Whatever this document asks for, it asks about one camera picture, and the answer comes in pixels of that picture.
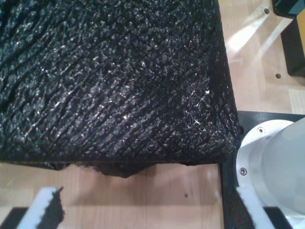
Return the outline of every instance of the screw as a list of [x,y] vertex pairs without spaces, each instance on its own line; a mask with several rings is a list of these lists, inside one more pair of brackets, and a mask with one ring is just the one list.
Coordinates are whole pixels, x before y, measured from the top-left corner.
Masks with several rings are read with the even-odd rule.
[[240,175],[242,175],[242,176],[246,176],[247,175],[247,170],[245,169],[245,168],[240,168],[239,169],[239,173],[240,173]]
[[259,127],[259,128],[257,129],[257,132],[258,132],[260,135],[263,135],[263,134],[265,133],[265,129],[262,128],[262,127]]

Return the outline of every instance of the metal disc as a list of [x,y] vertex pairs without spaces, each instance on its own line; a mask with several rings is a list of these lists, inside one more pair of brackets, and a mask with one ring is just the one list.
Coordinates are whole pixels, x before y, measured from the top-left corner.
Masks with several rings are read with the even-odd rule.
[[[251,170],[249,169],[250,155],[262,155],[269,139],[292,123],[293,122],[286,120],[271,120],[261,123],[249,131],[242,141],[236,158],[236,177],[239,186],[254,188],[251,181]],[[263,144],[261,144],[261,142],[255,144],[255,141],[261,138],[265,138],[266,141],[263,141]]]

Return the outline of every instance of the white plastic part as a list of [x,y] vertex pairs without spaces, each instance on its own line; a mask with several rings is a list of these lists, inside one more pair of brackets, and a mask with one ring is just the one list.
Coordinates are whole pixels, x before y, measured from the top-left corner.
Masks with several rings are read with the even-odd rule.
[[17,229],[36,229],[45,213],[46,207],[53,199],[53,193],[58,189],[56,187],[44,187],[37,194],[32,205],[27,210]]
[[256,193],[246,187],[237,187],[236,190],[253,220],[254,227],[256,229],[275,229]]

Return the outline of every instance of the black foam block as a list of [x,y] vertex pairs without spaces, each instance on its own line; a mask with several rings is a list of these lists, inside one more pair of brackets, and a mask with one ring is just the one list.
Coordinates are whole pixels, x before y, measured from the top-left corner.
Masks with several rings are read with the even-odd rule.
[[136,172],[239,143],[217,0],[0,0],[0,161]]

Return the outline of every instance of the wooden surface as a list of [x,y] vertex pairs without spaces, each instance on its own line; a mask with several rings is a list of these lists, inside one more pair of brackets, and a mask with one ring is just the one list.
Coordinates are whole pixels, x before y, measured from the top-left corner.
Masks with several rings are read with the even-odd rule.
[[[275,16],[269,0],[219,2],[237,108],[305,114],[305,78],[287,74],[280,37],[291,20]],[[60,229],[224,228],[217,165],[157,165],[123,179],[1,164],[0,221],[44,186],[64,186]]]

